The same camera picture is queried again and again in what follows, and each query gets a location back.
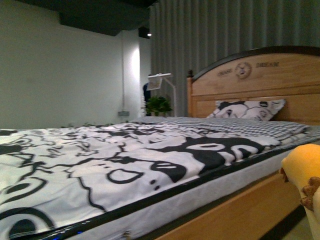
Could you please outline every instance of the pillow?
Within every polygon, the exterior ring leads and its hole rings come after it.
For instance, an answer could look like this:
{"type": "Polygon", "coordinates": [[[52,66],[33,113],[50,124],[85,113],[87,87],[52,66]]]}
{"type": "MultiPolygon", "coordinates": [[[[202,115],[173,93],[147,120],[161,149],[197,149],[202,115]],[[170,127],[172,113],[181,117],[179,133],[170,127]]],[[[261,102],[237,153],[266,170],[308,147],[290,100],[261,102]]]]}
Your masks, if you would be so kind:
{"type": "Polygon", "coordinates": [[[207,118],[255,119],[269,121],[285,105],[286,100],[274,101],[215,101],[216,109],[207,118]]]}

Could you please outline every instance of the gray checkered bedding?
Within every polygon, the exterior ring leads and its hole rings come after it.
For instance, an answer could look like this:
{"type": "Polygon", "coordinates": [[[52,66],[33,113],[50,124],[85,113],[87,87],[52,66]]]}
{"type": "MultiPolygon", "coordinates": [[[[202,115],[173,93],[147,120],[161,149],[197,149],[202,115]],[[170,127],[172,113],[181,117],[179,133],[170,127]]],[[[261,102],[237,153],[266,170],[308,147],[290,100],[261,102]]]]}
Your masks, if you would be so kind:
{"type": "Polygon", "coordinates": [[[289,121],[258,121],[242,118],[150,117],[138,118],[134,123],[175,124],[180,127],[205,128],[218,132],[232,132],[242,136],[268,136],[283,141],[304,133],[309,126],[289,121]]]}

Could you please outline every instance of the bed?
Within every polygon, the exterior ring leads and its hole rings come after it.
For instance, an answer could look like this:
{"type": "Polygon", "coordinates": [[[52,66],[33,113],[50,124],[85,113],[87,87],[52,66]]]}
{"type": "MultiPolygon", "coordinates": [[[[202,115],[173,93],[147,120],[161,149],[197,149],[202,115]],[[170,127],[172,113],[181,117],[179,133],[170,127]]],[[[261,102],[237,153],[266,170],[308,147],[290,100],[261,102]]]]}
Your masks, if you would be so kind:
{"type": "Polygon", "coordinates": [[[320,48],[254,49],[189,72],[189,117],[2,129],[0,239],[259,239],[299,205],[277,172],[320,139],[318,69],[320,48]],[[285,104],[217,113],[247,101],[285,104]]]}

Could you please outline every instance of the headboard emblem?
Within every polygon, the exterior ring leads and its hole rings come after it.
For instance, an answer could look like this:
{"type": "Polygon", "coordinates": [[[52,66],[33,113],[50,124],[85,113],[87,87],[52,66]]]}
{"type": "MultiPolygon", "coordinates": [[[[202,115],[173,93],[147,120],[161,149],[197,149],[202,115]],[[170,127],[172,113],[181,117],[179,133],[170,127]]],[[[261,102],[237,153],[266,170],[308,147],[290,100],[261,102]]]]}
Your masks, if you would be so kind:
{"type": "Polygon", "coordinates": [[[240,79],[245,79],[247,77],[249,77],[249,75],[251,74],[251,70],[252,67],[251,65],[246,62],[240,62],[236,67],[235,67],[235,74],[238,76],[238,78],[240,79]]]}

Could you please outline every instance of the stuffed animal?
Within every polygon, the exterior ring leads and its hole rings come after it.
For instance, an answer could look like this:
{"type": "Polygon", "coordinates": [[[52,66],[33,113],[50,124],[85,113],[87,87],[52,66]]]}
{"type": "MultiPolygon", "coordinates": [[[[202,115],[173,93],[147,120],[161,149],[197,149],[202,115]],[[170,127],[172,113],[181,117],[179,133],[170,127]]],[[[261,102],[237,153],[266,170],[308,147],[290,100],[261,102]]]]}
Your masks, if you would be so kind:
{"type": "Polygon", "coordinates": [[[285,182],[293,183],[300,192],[312,236],[320,240],[320,145],[296,147],[281,162],[285,182]]]}

